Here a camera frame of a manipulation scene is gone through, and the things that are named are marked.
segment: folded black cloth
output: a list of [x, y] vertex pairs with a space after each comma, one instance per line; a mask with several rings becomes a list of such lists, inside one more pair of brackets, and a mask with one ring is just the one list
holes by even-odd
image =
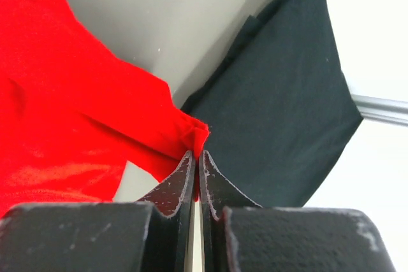
[[275, 1], [249, 18], [230, 58], [184, 109], [210, 126], [206, 149], [239, 189], [263, 206], [302, 206], [362, 117], [326, 0]]

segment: metal strip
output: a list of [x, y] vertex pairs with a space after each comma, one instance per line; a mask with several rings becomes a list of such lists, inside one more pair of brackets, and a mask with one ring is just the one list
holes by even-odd
[[360, 95], [351, 95], [364, 118], [408, 126], [408, 103]]

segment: red fabric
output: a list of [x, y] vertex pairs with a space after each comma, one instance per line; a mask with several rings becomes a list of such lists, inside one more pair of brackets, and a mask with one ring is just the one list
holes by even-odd
[[127, 160], [161, 181], [207, 137], [66, 0], [0, 0], [0, 216], [23, 202], [111, 201]]

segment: red cloth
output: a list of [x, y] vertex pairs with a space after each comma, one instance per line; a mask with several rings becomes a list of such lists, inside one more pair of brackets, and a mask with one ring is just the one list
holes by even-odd
[[0, 0], [0, 216], [17, 203], [111, 201], [127, 160], [160, 181], [207, 137], [66, 0]]

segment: red cloth corner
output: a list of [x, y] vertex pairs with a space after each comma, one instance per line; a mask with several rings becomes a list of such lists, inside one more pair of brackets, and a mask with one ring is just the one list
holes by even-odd
[[208, 137], [66, 0], [0, 0], [0, 61], [0, 216], [18, 203], [111, 201], [127, 160], [161, 181]]

